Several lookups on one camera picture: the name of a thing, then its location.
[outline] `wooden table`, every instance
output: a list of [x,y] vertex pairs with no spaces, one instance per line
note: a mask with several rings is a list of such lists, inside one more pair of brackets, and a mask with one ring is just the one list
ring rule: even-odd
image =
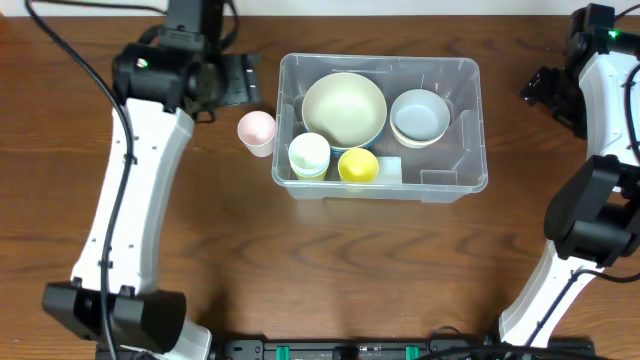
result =
[[[106,78],[122,47],[158,18],[49,19]],[[632,18],[620,27],[639,31]],[[546,206],[584,161],[586,143],[518,97],[544,64],[562,64],[566,17],[245,18],[233,51],[262,54],[276,106],[291,52],[463,56],[481,69],[489,186],[451,205],[296,201],[235,128],[247,108],[199,125],[173,187],[160,286],[219,334],[269,338],[426,337],[441,325],[483,333],[513,302],[544,246]],[[100,193],[109,104],[29,19],[0,20],[0,357],[88,359],[40,307],[68,279]],[[640,256],[614,274],[635,273]],[[557,334],[599,353],[640,357],[640,285],[595,280]]]

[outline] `plastic storage container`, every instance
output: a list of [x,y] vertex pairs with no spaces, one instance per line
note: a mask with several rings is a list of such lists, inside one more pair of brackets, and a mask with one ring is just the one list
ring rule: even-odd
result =
[[[306,131],[302,101],[316,81],[335,72],[354,72],[372,80],[385,96],[387,108],[403,92],[427,89],[440,95],[451,113],[447,132],[421,149],[400,144],[387,122],[370,148],[376,156],[400,157],[402,183],[345,183],[333,154],[325,181],[301,181],[291,170],[288,148]],[[465,58],[413,58],[352,55],[289,54],[280,64],[277,132],[272,175],[297,199],[325,197],[421,200],[451,203],[482,191],[489,181],[484,144],[480,70]]]

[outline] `yellow cup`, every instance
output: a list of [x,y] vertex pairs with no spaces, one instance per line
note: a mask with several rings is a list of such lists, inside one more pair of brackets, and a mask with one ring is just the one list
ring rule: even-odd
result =
[[346,182],[372,182],[379,170],[375,155],[361,148],[346,151],[338,161],[340,179]]

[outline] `white bowl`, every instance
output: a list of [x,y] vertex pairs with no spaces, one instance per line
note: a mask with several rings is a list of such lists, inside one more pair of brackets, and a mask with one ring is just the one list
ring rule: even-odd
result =
[[440,96],[415,89],[398,96],[391,106],[389,118],[396,139],[415,149],[438,141],[449,128],[451,115]]
[[384,128],[387,103],[366,77],[335,73],[311,86],[302,102],[302,119],[307,130],[324,136],[334,151],[366,148]]

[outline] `stacked cups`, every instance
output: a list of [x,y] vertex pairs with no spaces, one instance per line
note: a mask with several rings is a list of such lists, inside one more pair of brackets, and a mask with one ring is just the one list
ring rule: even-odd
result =
[[331,147],[322,135],[304,133],[289,145],[289,163],[299,180],[324,180],[330,159]]

